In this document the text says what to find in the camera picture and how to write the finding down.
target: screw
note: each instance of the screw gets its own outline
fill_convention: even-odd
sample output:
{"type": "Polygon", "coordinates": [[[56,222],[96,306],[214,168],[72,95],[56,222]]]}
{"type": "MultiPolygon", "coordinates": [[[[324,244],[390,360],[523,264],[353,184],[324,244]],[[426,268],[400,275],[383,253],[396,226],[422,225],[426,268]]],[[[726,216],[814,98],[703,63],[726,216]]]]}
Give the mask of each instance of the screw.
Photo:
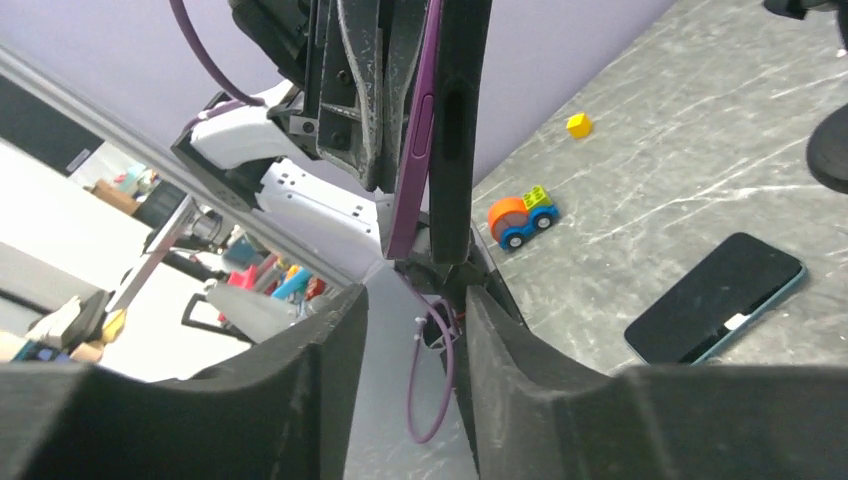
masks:
{"type": "Polygon", "coordinates": [[[347,137],[341,132],[334,133],[332,140],[337,147],[342,147],[345,143],[347,143],[347,137]]]}
{"type": "Polygon", "coordinates": [[[344,70],[339,71],[339,73],[336,74],[336,78],[338,78],[343,84],[350,85],[350,75],[348,75],[344,70]]]}

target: smartphone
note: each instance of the smartphone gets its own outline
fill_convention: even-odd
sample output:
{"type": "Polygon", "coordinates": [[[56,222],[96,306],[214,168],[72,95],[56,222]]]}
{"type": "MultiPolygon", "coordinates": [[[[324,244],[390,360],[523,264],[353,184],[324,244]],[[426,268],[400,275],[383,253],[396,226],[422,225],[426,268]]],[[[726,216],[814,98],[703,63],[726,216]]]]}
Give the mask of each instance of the smartphone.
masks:
{"type": "Polygon", "coordinates": [[[649,364],[703,362],[806,276],[797,258],[735,233],[631,323],[624,338],[649,364]]]}

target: toy vehicle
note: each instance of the toy vehicle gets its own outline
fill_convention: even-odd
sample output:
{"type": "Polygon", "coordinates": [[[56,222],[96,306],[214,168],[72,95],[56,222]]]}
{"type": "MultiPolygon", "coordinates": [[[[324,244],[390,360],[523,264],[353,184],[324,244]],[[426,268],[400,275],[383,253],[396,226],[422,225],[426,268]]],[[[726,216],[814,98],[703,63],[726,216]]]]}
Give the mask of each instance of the toy vehicle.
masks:
{"type": "Polygon", "coordinates": [[[489,209],[489,230],[504,250],[521,247],[533,235],[550,228],[559,218],[559,210],[541,185],[523,197],[507,197],[489,209]]]}

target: table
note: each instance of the table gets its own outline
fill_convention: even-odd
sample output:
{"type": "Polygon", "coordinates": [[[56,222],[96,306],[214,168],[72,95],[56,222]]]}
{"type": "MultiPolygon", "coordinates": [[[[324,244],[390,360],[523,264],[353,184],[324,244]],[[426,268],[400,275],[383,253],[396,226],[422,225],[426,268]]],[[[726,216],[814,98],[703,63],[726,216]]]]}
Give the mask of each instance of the table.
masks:
{"type": "Polygon", "coordinates": [[[552,230],[495,261],[531,329],[611,373],[638,363],[623,332],[724,238],[747,231],[810,280],[720,361],[848,362],[848,198],[806,170],[807,137],[848,100],[830,15],[779,19],[760,2],[681,0],[474,193],[474,216],[543,184],[552,230]],[[791,45],[784,51],[782,46],[791,45]],[[587,139],[567,118],[586,111],[587,139]]]}

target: marble surface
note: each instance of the marble surface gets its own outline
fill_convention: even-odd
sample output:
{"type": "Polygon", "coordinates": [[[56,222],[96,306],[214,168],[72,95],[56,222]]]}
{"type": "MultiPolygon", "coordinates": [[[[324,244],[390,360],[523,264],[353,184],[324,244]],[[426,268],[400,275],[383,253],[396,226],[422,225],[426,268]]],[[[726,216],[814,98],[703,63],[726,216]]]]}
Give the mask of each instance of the marble surface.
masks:
{"type": "Polygon", "coordinates": [[[848,197],[804,161],[848,101],[848,58],[831,15],[760,5],[681,0],[475,190],[483,232],[494,201],[536,184],[564,210],[521,250],[490,250],[532,330],[567,355],[607,373],[638,363],[627,325],[746,231],[810,276],[719,361],[848,364],[848,197]],[[582,141],[565,130],[579,111],[595,122],[582,141]]]}

